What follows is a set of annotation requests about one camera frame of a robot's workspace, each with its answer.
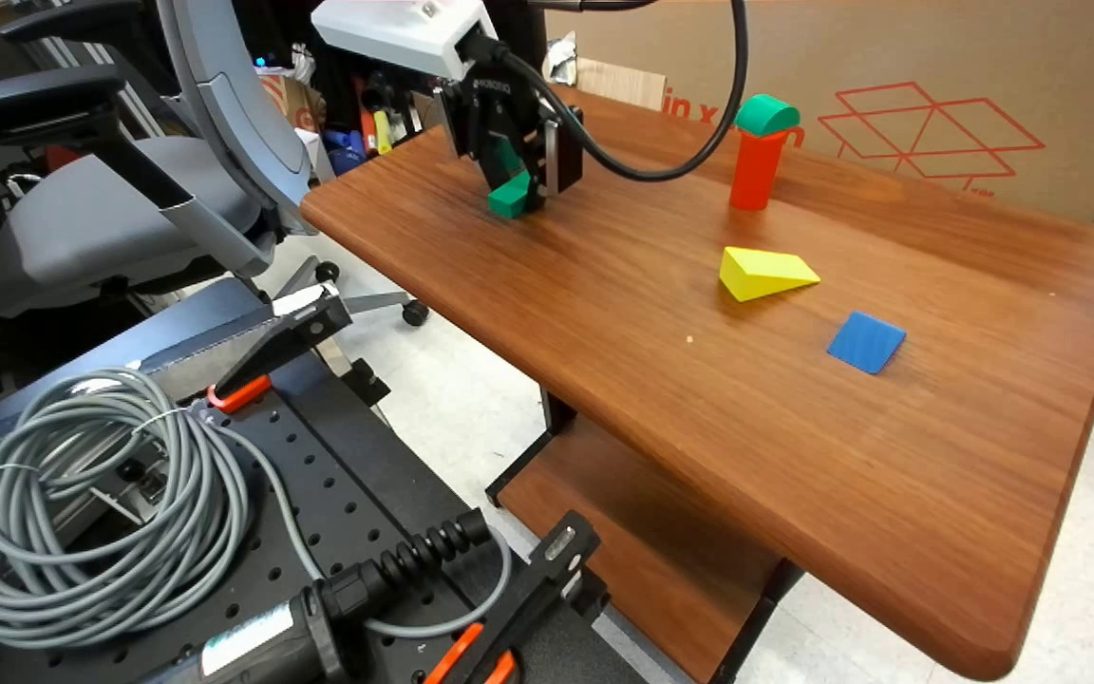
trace blue square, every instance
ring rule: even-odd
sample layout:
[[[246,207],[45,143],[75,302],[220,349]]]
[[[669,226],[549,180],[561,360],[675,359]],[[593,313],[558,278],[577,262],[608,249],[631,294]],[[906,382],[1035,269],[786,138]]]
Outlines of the blue square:
[[[865,313],[851,313],[836,341],[829,341],[829,354],[879,378],[897,359],[902,341],[906,341],[902,328],[873,319]]]

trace cardboard box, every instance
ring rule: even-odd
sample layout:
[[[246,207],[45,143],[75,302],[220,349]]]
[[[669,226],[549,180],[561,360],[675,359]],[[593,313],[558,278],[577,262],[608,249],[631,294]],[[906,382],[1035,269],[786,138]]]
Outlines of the cardboard box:
[[[1094,226],[1094,4],[754,0],[750,90],[803,108],[805,148]],[[665,71],[665,113],[715,123],[727,0],[551,14],[580,56]]]

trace black cable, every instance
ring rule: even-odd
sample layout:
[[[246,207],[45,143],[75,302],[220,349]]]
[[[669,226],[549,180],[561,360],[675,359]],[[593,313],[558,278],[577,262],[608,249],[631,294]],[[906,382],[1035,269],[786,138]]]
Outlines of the black cable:
[[[634,184],[672,184],[693,176],[697,169],[707,165],[707,156],[727,142],[727,135],[732,129],[740,95],[746,95],[746,75],[750,75],[750,14],[746,14],[746,0],[729,0],[732,9],[732,83],[729,83],[729,99],[724,110],[724,123],[715,124],[715,135],[707,138],[707,143],[675,165],[675,169],[631,169],[622,160],[615,160],[608,148],[601,148],[591,129],[577,123],[577,113],[551,90],[551,83],[539,75],[539,67],[525,65],[508,45],[487,38],[484,32],[474,33],[474,41],[465,41],[465,55],[474,60],[503,60],[507,67],[513,67],[522,79],[530,79],[558,113],[558,123],[580,142],[580,148],[606,165],[613,176],[634,180]]]

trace yellow block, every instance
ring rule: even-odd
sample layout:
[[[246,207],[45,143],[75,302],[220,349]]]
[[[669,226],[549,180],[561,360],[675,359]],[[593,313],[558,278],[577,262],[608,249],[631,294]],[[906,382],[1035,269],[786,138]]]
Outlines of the yellow block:
[[[762,302],[770,294],[805,289],[813,280],[821,280],[821,273],[813,273],[805,260],[786,251],[727,249],[724,256],[724,284],[739,302]]]

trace wire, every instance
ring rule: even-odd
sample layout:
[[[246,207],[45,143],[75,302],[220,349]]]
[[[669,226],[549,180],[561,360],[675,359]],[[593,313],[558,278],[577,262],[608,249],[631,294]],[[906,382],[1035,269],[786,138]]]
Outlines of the wire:
[[[551,83],[539,75],[539,67],[525,65],[508,45],[493,41],[493,38],[478,38],[478,60],[503,60],[507,67],[513,67],[522,79],[530,79],[549,102],[551,110],[558,113],[558,123],[580,142],[580,148],[606,165],[613,176],[622,176],[622,180],[634,180],[634,184],[672,184],[672,180],[686,180],[693,176],[697,169],[707,165],[707,156],[727,142],[727,135],[732,129],[732,119],[739,119],[739,108],[740,108],[740,95],[746,95],[746,75],[750,75],[750,13],[746,13],[750,0],[729,0],[732,9],[732,83],[729,83],[729,99],[727,99],[727,110],[724,110],[724,123],[715,124],[715,135],[702,142],[702,148],[675,165],[675,169],[631,169],[622,160],[615,160],[608,148],[601,148],[591,129],[580,124],[580,119],[551,90]]]
[[[70,382],[31,404],[0,440],[0,641],[94,648],[161,629],[213,592],[251,526],[232,444],[265,469],[246,436],[201,407],[170,407],[131,369]],[[111,544],[65,549],[58,517],[70,503],[140,451],[166,460],[154,517]]]
[[[364,621],[364,629],[370,629],[373,634],[384,634],[384,639],[408,639],[408,641],[415,641],[415,639],[458,634],[458,630],[465,630],[466,625],[484,621],[484,616],[507,596],[507,588],[508,588],[508,582],[513,582],[513,551],[508,551],[508,544],[499,540],[499,536],[493,536],[493,544],[499,544],[499,551],[503,551],[503,575],[499,575],[499,585],[487,592],[487,601],[478,601],[472,612],[465,612],[465,616],[458,616],[458,621],[446,621],[446,625],[384,625],[384,621]]]

